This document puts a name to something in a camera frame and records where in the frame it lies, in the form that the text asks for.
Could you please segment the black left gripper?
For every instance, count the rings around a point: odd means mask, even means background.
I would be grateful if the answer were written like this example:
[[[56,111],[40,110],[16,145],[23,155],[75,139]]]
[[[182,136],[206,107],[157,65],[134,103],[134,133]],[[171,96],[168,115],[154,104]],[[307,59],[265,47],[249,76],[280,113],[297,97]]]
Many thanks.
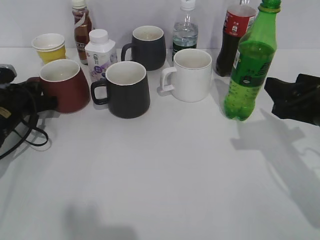
[[[37,77],[32,77],[20,83],[13,83],[17,72],[11,64],[0,65],[0,144],[3,145],[11,133],[16,133],[16,127],[23,124],[26,133],[13,145],[20,147],[37,128],[39,113],[56,110],[56,96],[43,95],[43,88]]]

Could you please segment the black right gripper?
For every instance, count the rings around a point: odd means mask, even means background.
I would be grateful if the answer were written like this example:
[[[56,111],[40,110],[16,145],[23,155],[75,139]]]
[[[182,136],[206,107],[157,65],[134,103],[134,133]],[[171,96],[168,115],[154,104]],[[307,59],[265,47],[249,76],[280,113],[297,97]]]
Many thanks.
[[[268,77],[265,91],[273,101],[272,114],[280,119],[320,125],[320,78],[300,73],[295,82]]]

